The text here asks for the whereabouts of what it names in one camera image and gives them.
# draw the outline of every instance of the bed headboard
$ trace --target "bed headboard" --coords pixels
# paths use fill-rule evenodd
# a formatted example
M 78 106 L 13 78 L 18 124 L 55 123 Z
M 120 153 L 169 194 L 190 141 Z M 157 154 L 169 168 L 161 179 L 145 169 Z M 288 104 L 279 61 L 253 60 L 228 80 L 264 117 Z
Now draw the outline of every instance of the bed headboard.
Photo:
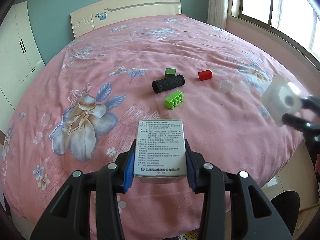
M 71 13 L 75 38 L 94 29 L 128 19 L 181 14 L 180 0 L 103 0 Z

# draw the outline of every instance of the dark green cube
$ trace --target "dark green cube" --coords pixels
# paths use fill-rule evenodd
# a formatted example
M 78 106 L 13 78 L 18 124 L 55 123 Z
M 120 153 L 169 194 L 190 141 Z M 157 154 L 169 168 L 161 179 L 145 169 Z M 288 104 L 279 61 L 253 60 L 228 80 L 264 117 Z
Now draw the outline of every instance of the dark green cube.
M 176 75 L 176 69 L 175 68 L 166 68 L 164 77 L 171 77 Z

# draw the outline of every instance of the green block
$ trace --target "green block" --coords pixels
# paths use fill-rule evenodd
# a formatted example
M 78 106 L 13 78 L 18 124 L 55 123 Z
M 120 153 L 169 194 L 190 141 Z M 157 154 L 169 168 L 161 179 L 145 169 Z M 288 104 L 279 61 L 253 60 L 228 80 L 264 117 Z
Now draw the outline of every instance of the green block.
M 176 75 L 176 69 L 175 68 L 166 68 L 164 77 L 171 77 Z
M 180 91 L 175 91 L 164 100 L 164 105 L 169 109 L 174 109 L 182 101 L 183 94 Z

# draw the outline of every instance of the pink bedsheet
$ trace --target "pink bedsheet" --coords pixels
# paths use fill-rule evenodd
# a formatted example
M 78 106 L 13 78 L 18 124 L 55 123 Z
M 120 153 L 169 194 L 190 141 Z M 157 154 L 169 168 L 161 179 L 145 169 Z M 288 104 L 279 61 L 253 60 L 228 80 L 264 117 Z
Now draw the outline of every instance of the pink bedsheet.
M 174 110 L 164 99 L 175 90 L 155 94 L 151 86 L 167 67 L 186 80 L 179 88 L 185 100 Z M 200 81 L 198 72 L 207 69 L 213 79 Z M 274 74 L 301 86 L 262 50 L 184 15 L 132 19 L 84 34 L 44 67 L 12 117 L 0 161 L 9 205 L 36 223 L 72 171 L 99 170 L 128 150 L 141 119 L 182 119 L 192 150 L 223 171 L 248 171 L 262 186 L 302 140 L 299 132 L 277 127 L 260 103 Z M 135 179 L 118 195 L 125 237 L 163 239 L 196 229 L 202 200 L 186 179 L 168 185 Z M 95 192 L 90 216 L 94 238 Z

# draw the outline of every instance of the curtain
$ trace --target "curtain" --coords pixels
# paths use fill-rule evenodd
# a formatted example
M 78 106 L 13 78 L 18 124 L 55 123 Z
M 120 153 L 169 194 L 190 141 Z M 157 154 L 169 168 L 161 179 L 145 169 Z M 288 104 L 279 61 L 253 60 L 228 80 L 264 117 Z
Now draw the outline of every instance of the curtain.
M 209 0 L 208 24 L 226 28 L 228 0 Z

